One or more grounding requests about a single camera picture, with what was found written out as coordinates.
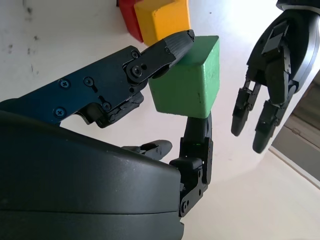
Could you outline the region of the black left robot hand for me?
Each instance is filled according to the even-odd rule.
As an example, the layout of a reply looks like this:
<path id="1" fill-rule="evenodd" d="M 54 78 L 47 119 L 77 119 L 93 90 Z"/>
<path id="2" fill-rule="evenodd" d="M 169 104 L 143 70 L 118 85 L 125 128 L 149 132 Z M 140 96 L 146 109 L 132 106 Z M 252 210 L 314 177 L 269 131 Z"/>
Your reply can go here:
<path id="1" fill-rule="evenodd" d="M 260 154 L 280 125 L 289 103 L 311 73 L 320 47 L 320 15 L 311 10 L 285 10 L 260 36 L 247 61 L 244 86 L 232 113 L 231 133 L 239 136 L 262 86 L 264 102 L 252 149 Z"/>

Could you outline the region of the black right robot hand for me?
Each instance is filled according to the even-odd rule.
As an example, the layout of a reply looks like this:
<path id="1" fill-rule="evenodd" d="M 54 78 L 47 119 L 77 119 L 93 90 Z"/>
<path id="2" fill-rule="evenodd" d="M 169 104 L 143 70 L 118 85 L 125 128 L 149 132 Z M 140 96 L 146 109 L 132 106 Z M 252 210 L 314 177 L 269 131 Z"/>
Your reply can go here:
<path id="1" fill-rule="evenodd" d="M 60 126 L 72 115 L 105 128 L 138 108 L 149 79 L 192 48 L 193 30 L 144 51 L 128 46 L 0 104 L 3 240 L 180 240 L 211 182 L 212 118 L 187 120 L 180 153 L 167 140 L 118 147 Z"/>

